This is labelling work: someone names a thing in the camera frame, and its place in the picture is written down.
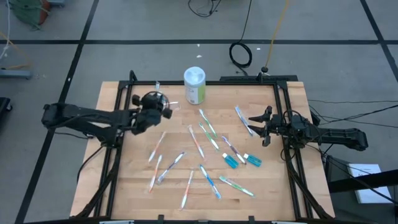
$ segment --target wooden tabletop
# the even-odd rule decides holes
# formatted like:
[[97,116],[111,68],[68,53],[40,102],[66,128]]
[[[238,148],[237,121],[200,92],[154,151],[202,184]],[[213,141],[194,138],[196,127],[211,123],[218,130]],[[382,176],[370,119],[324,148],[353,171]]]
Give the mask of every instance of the wooden tabletop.
[[[117,86],[117,82],[102,84],[97,109],[113,110]],[[289,82],[288,86],[292,109],[310,118],[303,83]],[[152,90],[154,86],[138,85],[133,86],[132,93],[143,96]],[[286,164],[280,158],[281,137],[272,135],[271,144],[262,147],[262,139],[258,136],[250,137],[234,110],[234,107],[239,105],[246,117],[258,116],[263,114],[266,106],[270,105],[273,107],[273,113],[276,113],[271,86],[206,86],[206,98],[200,105],[188,103],[185,99],[184,86],[161,85],[161,91],[170,101],[180,102],[181,109],[174,111],[170,120],[162,119],[158,126],[149,128],[143,134],[133,136],[131,133],[126,133],[114,198],[113,219],[155,220],[158,215],[163,214],[166,220],[247,220],[250,215],[254,215],[256,220],[295,220]],[[199,121],[205,124],[198,111],[200,108],[204,110],[219,136],[215,140],[221,152],[215,151],[198,125]],[[206,161],[201,158],[194,145],[187,129],[189,124],[193,126]],[[148,158],[163,131],[167,134],[155,158],[148,164]],[[230,168],[221,155],[226,152],[232,156],[233,152],[223,142],[221,136],[227,137],[240,153],[254,154],[262,159],[262,165],[255,167],[252,164],[240,164],[237,169]],[[99,145],[97,140],[89,140],[84,160],[99,148]],[[163,155],[159,166],[159,173],[162,173],[182,151],[187,154],[166,175],[163,182],[160,185],[155,184],[149,193],[149,183],[154,175],[159,154]],[[71,215],[80,212],[98,189],[104,152],[105,150],[98,154],[82,170]],[[308,189],[326,212],[334,216],[319,152],[306,147],[302,149],[302,159]],[[221,200],[215,197],[209,183],[199,170],[199,164],[205,167],[213,179],[222,196]],[[180,211],[179,207],[192,169],[195,171],[193,182],[185,209]],[[252,198],[221,182],[218,179],[220,175],[250,190],[255,197]],[[299,189],[298,195],[301,214],[304,217],[305,210]],[[105,202],[107,196],[108,192],[104,195]],[[101,214],[105,213],[105,207],[106,203],[103,203]]]

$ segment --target concrete floor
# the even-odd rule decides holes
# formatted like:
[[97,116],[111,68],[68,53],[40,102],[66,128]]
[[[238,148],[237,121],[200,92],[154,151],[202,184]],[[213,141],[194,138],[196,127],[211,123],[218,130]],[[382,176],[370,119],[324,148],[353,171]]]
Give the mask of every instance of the concrete floor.
[[[205,0],[193,0],[193,6]],[[397,40],[397,1],[367,0],[386,40]],[[54,8],[42,30],[11,16],[12,40],[79,40],[93,0],[69,0]],[[243,31],[249,1],[224,0],[207,19],[192,14],[187,0],[100,0],[88,40],[238,39]],[[6,33],[5,1],[0,0],[0,31]],[[253,0],[245,39],[270,39],[283,1]],[[278,33],[289,40],[377,40],[359,0],[290,1]],[[31,80],[0,79],[0,96],[10,97],[14,110],[0,129],[0,223],[13,223],[39,156],[46,129],[42,107],[61,93],[77,45],[19,47],[32,58]],[[255,75],[264,65],[269,45],[250,44]],[[398,46],[389,45],[398,58]],[[125,80],[133,69],[139,80],[181,80],[186,68],[202,67],[208,80],[236,74],[228,57],[229,44],[85,45],[67,96],[67,103],[95,107],[101,82]],[[245,60],[242,50],[234,50]],[[9,49],[0,67],[23,63]],[[298,75],[308,98],[327,101],[398,100],[398,82],[380,45],[275,45],[269,64],[272,75]],[[321,114],[344,118],[391,105],[326,105],[310,103]],[[368,121],[398,126],[396,109],[364,117]],[[382,170],[398,169],[395,136],[398,129],[339,122],[331,128],[359,128],[367,133],[364,152],[335,146],[330,154],[350,162],[377,163]],[[86,141],[55,136],[40,176],[26,222],[67,218],[75,193],[75,179]]]

